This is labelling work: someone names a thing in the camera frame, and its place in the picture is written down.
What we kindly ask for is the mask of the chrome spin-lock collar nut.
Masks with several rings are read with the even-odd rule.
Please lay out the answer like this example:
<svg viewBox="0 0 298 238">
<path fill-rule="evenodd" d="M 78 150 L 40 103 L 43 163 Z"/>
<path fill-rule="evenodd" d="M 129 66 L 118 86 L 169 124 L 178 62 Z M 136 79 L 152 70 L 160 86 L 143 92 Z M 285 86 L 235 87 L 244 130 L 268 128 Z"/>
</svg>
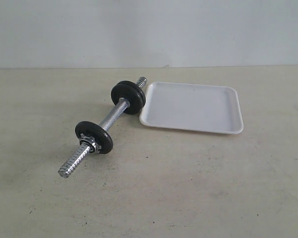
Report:
<svg viewBox="0 0 298 238">
<path fill-rule="evenodd" d="M 87 145 L 89 147 L 89 153 L 98 153 L 101 146 L 96 142 L 95 138 L 92 136 L 83 135 L 79 140 L 80 145 Z"/>
</svg>

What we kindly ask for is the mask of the chrome threaded dumbbell bar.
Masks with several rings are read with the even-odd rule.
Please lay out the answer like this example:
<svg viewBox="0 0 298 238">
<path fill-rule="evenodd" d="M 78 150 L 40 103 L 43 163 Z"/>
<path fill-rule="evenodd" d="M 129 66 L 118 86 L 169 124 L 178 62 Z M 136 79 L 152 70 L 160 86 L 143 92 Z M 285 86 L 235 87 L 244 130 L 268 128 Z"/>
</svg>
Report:
<svg viewBox="0 0 298 238">
<path fill-rule="evenodd" d="M 143 91 L 146 84 L 145 77 L 140 77 L 136 82 L 127 80 L 118 82 L 111 90 L 111 99 L 115 106 L 98 125 L 108 132 L 123 113 L 128 115 L 139 113 L 146 104 L 146 96 Z M 59 175 L 68 178 L 88 154 L 91 154 L 89 147 L 79 144 L 79 147 L 59 168 Z"/>
</svg>

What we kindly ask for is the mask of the white plastic tray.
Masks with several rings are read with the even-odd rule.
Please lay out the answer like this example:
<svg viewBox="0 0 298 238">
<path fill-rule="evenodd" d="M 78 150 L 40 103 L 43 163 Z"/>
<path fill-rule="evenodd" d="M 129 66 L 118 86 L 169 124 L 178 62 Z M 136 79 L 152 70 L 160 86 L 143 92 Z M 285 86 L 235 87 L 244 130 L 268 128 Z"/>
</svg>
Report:
<svg viewBox="0 0 298 238">
<path fill-rule="evenodd" d="M 149 127 L 240 134 L 243 119 L 235 89 L 227 86 L 154 82 L 139 120 Z"/>
</svg>

